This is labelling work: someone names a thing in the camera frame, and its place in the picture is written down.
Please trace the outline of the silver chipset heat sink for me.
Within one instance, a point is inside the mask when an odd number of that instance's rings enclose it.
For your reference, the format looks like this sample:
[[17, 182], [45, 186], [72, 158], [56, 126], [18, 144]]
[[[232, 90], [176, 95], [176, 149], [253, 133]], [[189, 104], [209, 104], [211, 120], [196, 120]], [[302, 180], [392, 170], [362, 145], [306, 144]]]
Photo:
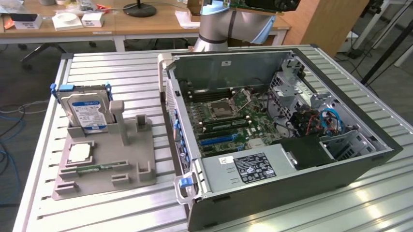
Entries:
[[249, 149], [267, 146], [261, 138], [249, 139], [245, 143]]

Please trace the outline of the grey metal disk bay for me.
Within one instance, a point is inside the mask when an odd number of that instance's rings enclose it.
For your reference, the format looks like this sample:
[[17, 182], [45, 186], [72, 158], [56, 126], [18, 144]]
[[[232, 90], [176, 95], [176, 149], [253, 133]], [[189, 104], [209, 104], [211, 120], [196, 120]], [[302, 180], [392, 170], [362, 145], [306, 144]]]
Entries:
[[286, 138], [322, 136], [319, 112], [328, 94], [318, 93], [295, 74], [276, 72], [269, 82], [269, 115]]

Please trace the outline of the white papers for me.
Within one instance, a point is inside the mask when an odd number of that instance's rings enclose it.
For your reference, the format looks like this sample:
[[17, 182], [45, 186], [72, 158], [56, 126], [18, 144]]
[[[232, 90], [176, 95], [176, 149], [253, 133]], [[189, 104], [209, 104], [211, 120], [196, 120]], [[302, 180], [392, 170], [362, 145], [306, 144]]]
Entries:
[[183, 29], [196, 29], [200, 26], [200, 22], [192, 22], [189, 19], [188, 12], [184, 11], [175, 11], [175, 17], [177, 23]]

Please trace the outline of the black chair base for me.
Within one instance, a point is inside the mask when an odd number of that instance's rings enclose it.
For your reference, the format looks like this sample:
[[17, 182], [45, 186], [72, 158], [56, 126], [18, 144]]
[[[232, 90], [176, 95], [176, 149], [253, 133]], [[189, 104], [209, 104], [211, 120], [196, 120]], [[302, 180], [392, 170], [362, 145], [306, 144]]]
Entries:
[[32, 69], [32, 65], [28, 63], [28, 61], [37, 56], [44, 50], [48, 48], [56, 49], [61, 54], [66, 53], [65, 49], [58, 45], [58, 43], [42, 43], [21, 60], [21, 68], [25, 71], [29, 71]]

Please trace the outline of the green graphics card black fan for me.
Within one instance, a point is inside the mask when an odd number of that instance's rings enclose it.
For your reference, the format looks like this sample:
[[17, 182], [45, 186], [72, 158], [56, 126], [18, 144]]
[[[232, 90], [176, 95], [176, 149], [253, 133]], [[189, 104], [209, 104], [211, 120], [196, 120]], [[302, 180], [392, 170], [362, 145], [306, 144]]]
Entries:
[[300, 0], [223, 0], [224, 6], [237, 12], [276, 15], [295, 11]]

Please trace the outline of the white box black label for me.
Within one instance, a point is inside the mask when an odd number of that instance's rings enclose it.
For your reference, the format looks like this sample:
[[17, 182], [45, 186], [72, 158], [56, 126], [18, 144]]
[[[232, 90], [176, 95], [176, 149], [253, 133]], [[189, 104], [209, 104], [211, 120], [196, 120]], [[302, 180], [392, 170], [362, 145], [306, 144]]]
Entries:
[[41, 26], [41, 16], [38, 14], [9, 14], [16, 29], [38, 29]]

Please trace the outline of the white block round dish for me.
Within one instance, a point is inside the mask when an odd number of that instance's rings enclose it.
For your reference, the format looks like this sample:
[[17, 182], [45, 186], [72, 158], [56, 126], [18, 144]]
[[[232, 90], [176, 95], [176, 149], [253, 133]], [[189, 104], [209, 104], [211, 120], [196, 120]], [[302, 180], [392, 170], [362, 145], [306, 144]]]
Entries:
[[56, 31], [82, 28], [81, 21], [73, 13], [58, 13], [52, 17]]

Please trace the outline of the black lamp base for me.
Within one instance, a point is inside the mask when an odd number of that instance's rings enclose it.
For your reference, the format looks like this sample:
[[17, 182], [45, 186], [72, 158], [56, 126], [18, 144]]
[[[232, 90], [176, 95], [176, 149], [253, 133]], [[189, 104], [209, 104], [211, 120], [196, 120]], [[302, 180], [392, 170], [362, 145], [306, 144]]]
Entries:
[[122, 7], [122, 12], [128, 16], [144, 18], [156, 14], [156, 8], [147, 3], [141, 3], [140, 0], [136, 0], [136, 3]]

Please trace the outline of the black open PC case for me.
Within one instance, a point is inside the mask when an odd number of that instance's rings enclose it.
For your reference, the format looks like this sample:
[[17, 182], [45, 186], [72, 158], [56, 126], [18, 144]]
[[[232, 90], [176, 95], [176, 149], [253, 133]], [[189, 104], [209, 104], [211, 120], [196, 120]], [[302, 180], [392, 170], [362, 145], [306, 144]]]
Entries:
[[[348, 186], [368, 170], [382, 165], [400, 151], [371, 112], [380, 109], [374, 95], [318, 49], [295, 47], [236, 49], [216, 52], [167, 52], [157, 56], [159, 92], [168, 146], [176, 176], [176, 201], [185, 208], [189, 231], [215, 228], [219, 224]], [[324, 135], [335, 136], [356, 130], [376, 152], [336, 161], [319, 138], [282, 138], [280, 144], [295, 157], [296, 172], [274, 181], [255, 183], [233, 191], [212, 193], [184, 100], [189, 91], [251, 87], [268, 94], [269, 115], [274, 107], [269, 82], [276, 72], [295, 74], [318, 93], [328, 94], [319, 112]], [[179, 188], [183, 177], [192, 186]]]

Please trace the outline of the hard disk in blue caddy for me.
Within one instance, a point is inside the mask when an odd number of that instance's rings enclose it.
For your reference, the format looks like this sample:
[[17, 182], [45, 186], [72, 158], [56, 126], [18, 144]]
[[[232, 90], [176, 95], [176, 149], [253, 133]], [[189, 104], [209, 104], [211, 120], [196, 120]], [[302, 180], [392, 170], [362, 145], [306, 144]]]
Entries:
[[109, 112], [110, 85], [50, 84], [49, 89], [65, 112], [70, 127], [81, 127], [85, 134], [105, 132], [108, 125], [114, 123]]

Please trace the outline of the blue expansion slot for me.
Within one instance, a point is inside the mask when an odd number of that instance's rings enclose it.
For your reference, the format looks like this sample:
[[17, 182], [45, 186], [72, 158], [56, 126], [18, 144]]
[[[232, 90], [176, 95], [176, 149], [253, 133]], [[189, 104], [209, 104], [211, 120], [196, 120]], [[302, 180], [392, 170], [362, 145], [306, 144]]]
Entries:
[[212, 145], [217, 143], [232, 142], [236, 139], [236, 136], [237, 136], [236, 134], [232, 134], [229, 136], [221, 136], [221, 137], [211, 138], [207, 140], [201, 140], [200, 145], [205, 146], [205, 145]]

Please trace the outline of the grey perforated drive cage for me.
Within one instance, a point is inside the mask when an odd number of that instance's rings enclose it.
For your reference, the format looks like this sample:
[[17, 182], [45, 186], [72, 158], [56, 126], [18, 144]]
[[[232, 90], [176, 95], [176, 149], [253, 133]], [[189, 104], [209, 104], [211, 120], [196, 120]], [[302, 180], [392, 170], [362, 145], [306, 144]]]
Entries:
[[342, 135], [324, 135], [319, 140], [336, 161], [376, 152], [376, 148], [356, 130]]

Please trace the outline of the wooden cabinet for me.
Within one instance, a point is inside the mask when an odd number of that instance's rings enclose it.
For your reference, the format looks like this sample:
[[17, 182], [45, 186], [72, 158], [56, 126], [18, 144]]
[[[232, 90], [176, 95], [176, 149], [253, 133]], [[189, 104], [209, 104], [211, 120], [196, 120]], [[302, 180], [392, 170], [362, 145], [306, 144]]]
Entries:
[[300, 0], [279, 18], [290, 25], [283, 45], [314, 44], [334, 57], [368, 0]]

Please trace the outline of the grey power supply unit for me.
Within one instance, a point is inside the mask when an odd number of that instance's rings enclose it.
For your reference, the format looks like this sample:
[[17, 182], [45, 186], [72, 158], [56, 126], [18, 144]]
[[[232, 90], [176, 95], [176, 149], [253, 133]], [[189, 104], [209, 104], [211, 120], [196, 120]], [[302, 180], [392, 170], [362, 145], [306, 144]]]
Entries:
[[280, 144], [201, 159], [203, 174], [212, 193], [233, 191], [274, 181], [296, 172], [295, 157]]

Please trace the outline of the grey parts rack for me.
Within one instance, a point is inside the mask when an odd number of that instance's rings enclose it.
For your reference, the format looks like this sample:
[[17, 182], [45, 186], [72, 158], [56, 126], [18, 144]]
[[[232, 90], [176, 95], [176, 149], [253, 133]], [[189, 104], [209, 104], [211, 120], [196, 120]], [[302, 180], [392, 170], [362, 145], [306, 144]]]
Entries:
[[[69, 127], [52, 192], [53, 200], [69, 199], [108, 191], [140, 188], [156, 183], [152, 122], [145, 115], [124, 119], [122, 101], [109, 102], [116, 122], [108, 131], [85, 135], [80, 128]], [[69, 162], [70, 146], [89, 144], [89, 157]], [[125, 161], [128, 166], [112, 170], [62, 174], [61, 169]]]

